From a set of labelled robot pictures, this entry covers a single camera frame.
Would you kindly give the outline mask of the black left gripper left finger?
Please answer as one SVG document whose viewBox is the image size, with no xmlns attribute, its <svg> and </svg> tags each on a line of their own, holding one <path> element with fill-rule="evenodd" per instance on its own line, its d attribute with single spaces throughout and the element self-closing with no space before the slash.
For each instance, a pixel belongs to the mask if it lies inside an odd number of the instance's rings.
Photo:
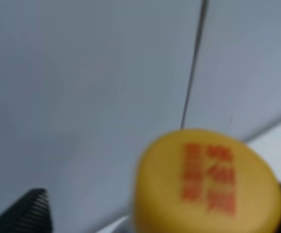
<svg viewBox="0 0 281 233">
<path fill-rule="evenodd" d="M 33 188 L 0 215 L 0 233 L 52 233 L 48 192 Z"/>
</svg>

